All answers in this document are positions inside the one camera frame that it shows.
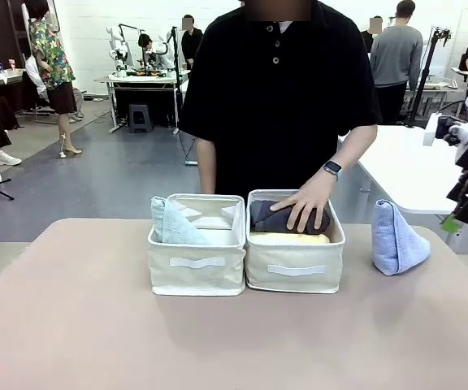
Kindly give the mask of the background person in grey sweater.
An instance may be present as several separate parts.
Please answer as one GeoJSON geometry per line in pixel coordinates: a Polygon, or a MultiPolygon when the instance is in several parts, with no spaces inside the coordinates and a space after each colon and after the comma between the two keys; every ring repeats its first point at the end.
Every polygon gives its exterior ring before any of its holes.
{"type": "Polygon", "coordinates": [[[371,47],[370,65],[383,125],[397,123],[405,91],[414,90],[418,84],[423,36],[409,26],[414,10],[413,0],[401,0],[396,6],[395,24],[384,29],[371,47]]]}

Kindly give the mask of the dark grey towel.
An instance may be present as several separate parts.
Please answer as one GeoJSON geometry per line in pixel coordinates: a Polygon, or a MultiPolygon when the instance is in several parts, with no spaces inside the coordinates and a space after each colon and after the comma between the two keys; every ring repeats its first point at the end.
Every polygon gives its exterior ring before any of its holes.
{"type": "Polygon", "coordinates": [[[292,213],[293,207],[288,206],[283,209],[272,211],[271,206],[275,201],[257,200],[253,201],[249,206],[249,221],[251,232],[271,232],[271,233],[287,233],[287,234],[306,234],[320,235],[323,234],[329,227],[331,217],[326,210],[323,210],[323,216],[319,229],[315,228],[316,209],[310,213],[306,226],[302,232],[297,230],[300,219],[297,219],[293,229],[288,229],[289,216],[292,213]]]}

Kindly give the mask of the grey plastic stool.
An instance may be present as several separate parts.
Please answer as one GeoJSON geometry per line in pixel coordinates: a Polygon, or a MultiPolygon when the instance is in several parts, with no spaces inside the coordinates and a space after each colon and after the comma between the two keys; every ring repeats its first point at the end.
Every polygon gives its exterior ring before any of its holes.
{"type": "Polygon", "coordinates": [[[147,105],[129,105],[128,127],[130,132],[150,132],[153,129],[147,105]]]}

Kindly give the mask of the person's left hand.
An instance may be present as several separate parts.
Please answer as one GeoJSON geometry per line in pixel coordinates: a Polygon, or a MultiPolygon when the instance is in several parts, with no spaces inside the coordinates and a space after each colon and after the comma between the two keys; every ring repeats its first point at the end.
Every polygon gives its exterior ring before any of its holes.
{"type": "Polygon", "coordinates": [[[272,212],[292,207],[287,229],[303,233],[311,215],[314,215],[314,228],[320,229],[323,209],[335,187],[336,177],[319,170],[292,196],[270,207],[272,212]]]}

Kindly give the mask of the seated black-haired background person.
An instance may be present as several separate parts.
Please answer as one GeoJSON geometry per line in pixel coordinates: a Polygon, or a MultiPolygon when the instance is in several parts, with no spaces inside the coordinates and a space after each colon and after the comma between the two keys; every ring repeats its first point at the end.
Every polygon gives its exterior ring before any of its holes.
{"type": "Polygon", "coordinates": [[[137,44],[141,48],[142,65],[144,68],[161,67],[161,56],[167,52],[165,42],[153,41],[148,34],[142,32],[138,37],[137,44]]]}

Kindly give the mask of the person's left forearm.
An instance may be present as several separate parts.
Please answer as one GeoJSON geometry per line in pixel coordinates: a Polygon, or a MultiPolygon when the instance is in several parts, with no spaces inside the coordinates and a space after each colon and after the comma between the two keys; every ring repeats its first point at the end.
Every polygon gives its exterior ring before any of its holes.
{"type": "MultiPolygon", "coordinates": [[[[342,167],[342,172],[347,171],[374,143],[377,133],[377,125],[361,126],[351,130],[330,161],[338,163],[342,167]]],[[[333,175],[324,170],[322,173],[327,183],[332,184],[337,181],[333,175]]]]}

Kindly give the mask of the person's right forearm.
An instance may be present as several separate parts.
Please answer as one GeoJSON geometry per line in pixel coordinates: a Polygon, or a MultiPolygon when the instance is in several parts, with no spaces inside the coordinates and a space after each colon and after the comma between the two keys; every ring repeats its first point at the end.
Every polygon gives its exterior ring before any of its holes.
{"type": "Polygon", "coordinates": [[[216,186],[216,150],[211,141],[196,140],[197,166],[201,192],[214,194],[216,186]]]}

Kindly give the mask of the standing background person in black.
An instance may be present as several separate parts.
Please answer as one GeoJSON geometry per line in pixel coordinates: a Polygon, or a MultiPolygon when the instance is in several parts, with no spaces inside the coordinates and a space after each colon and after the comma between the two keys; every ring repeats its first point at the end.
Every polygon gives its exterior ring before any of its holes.
{"type": "Polygon", "coordinates": [[[194,18],[191,15],[184,15],[182,18],[182,29],[184,30],[181,40],[182,52],[186,67],[191,70],[198,47],[202,41],[203,32],[194,26],[194,18]]]}

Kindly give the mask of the white background robot table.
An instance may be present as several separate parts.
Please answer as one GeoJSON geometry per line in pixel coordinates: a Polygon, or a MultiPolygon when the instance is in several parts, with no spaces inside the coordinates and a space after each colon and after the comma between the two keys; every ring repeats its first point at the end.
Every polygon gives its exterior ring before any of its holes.
{"type": "Polygon", "coordinates": [[[125,76],[119,77],[115,73],[111,73],[108,76],[101,77],[95,81],[103,83],[107,87],[108,100],[110,102],[110,112],[113,122],[113,127],[109,130],[109,133],[113,133],[116,130],[124,127],[126,121],[124,118],[118,115],[116,108],[116,96],[115,92],[123,90],[126,92],[160,92],[160,93],[172,93],[173,106],[174,106],[174,134],[177,134],[179,115],[183,106],[184,95],[188,88],[188,78],[190,70],[181,71],[163,71],[163,76],[125,76]]]}

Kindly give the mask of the person in black polo shirt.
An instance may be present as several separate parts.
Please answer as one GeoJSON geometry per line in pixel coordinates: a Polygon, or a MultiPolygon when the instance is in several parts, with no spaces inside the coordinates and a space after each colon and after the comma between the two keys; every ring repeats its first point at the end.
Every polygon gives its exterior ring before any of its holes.
{"type": "Polygon", "coordinates": [[[310,0],[310,19],[254,21],[245,7],[203,34],[180,127],[215,150],[213,191],[298,189],[336,153],[339,137],[380,121],[357,25],[310,0]]]}

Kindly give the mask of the mint cone-folded towel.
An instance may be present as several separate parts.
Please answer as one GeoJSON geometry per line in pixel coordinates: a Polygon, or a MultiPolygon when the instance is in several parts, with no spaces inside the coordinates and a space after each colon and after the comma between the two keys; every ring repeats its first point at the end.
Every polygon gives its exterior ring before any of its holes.
{"type": "Polygon", "coordinates": [[[208,245],[209,241],[186,218],[184,213],[168,199],[153,197],[151,214],[154,232],[163,244],[208,245]]]}

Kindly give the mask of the large white side table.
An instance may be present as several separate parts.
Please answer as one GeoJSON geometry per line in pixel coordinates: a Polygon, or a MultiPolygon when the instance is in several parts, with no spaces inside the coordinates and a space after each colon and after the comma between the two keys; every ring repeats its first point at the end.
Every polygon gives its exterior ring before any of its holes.
{"type": "Polygon", "coordinates": [[[456,203],[447,198],[461,168],[456,150],[442,140],[423,145],[424,130],[380,126],[375,142],[343,173],[332,198],[336,213],[350,222],[364,218],[368,195],[361,184],[374,184],[396,206],[415,215],[448,215],[456,203]]]}

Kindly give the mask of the woman in floral shirt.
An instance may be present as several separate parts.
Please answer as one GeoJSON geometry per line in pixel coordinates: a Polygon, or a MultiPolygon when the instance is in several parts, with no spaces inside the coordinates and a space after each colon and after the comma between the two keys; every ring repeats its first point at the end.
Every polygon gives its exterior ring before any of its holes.
{"type": "Polygon", "coordinates": [[[76,113],[72,81],[75,79],[58,35],[46,22],[50,12],[47,0],[24,0],[28,12],[28,37],[31,55],[37,65],[41,81],[46,87],[50,106],[57,114],[59,141],[62,150],[71,155],[82,151],[72,144],[70,115],[76,113]]]}

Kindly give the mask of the lavender cone-folded towel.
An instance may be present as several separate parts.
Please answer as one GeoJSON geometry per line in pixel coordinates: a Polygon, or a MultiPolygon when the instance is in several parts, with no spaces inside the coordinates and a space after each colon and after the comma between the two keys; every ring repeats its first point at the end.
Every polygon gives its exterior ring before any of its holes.
{"type": "Polygon", "coordinates": [[[431,253],[430,242],[421,237],[388,200],[375,203],[371,241],[373,263],[386,276],[399,275],[416,267],[431,253]]]}

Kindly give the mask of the yellow towel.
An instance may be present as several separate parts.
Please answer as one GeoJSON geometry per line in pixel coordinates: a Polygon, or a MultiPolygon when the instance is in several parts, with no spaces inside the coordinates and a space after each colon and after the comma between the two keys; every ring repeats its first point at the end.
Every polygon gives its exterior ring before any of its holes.
{"type": "Polygon", "coordinates": [[[330,238],[324,234],[307,235],[279,232],[252,232],[250,240],[257,245],[325,245],[330,238]]]}

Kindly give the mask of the cream fabric storage bin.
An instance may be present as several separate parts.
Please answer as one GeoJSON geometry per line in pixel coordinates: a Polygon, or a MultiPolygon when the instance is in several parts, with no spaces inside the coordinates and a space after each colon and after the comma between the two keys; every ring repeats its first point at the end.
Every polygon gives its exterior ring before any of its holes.
{"type": "Polygon", "coordinates": [[[245,274],[251,288],[285,293],[336,293],[343,269],[345,234],[330,202],[325,245],[257,245],[250,240],[246,210],[245,274]]]}
{"type": "Polygon", "coordinates": [[[236,296],[245,289],[245,201],[239,196],[172,194],[166,197],[209,241],[163,244],[148,235],[152,291],[164,296],[236,296]]]}

